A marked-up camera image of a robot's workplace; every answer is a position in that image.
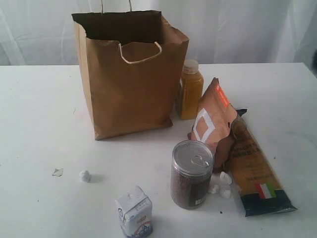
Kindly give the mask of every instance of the italian flag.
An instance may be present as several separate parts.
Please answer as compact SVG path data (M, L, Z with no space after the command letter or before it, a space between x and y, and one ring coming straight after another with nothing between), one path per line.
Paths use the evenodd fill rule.
M266 182L264 184L256 183L256 188L261 199L276 197L273 186L269 182Z

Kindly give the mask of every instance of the juice bottle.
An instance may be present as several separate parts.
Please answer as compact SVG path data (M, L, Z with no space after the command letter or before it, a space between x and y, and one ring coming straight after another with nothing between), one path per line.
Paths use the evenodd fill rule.
M176 108L182 120L195 119L199 99L202 96L204 78L198 71L198 62L187 59L181 74Z

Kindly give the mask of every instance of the white carton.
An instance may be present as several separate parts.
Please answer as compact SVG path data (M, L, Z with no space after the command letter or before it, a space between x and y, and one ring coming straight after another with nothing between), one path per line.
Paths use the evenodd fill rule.
M152 233L152 202L139 186L119 197L115 204L121 228L128 238L143 238Z

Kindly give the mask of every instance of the metal can lid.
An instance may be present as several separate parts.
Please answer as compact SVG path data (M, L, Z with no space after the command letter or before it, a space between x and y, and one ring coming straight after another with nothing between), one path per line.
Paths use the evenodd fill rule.
M173 166L187 176L203 176L211 172L214 156L204 143L197 140L185 140L173 150Z

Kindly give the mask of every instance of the orange label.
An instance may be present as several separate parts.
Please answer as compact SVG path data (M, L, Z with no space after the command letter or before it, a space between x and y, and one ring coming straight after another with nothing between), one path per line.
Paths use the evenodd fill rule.
M218 95L220 99L222 100L222 103L224 104L224 107L227 108L230 104L229 100L227 99L225 93L223 92L222 88L219 86L219 84L216 87L216 91L218 92Z

